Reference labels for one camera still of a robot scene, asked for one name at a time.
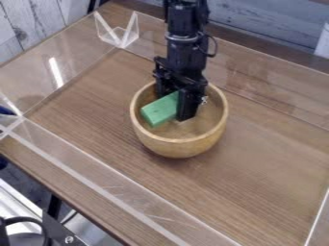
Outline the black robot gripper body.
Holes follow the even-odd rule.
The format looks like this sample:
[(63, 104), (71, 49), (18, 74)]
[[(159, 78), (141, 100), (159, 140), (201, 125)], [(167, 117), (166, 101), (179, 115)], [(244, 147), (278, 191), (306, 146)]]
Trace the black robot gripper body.
[(153, 76), (175, 78), (178, 90), (186, 87), (206, 87), (207, 79), (203, 71), (209, 57), (209, 36), (195, 37), (167, 36), (167, 55), (154, 58)]

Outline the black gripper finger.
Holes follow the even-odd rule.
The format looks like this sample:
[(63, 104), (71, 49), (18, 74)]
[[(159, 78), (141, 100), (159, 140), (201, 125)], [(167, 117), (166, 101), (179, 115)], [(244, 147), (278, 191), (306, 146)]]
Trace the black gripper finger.
[(162, 98), (178, 90), (177, 79), (170, 77), (155, 78), (155, 93), (157, 97)]
[(207, 99), (206, 88), (186, 87), (179, 90), (179, 102), (177, 119), (185, 121), (193, 118), (197, 114), (199, 106)]

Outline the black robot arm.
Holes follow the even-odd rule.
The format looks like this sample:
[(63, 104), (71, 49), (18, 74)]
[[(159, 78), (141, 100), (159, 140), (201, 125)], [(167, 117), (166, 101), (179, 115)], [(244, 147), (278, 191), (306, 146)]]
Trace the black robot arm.
[(210, 40), (206, 32), (210, 8), (207, 0), (163, 0), (167, 31), (166, 57), (154, 58), (155, 92), (159, 98), (178, 93), (175, 118), (185, 121), (193, 118), (206, 96), (209, 81), (203, 75), (210, 53)]

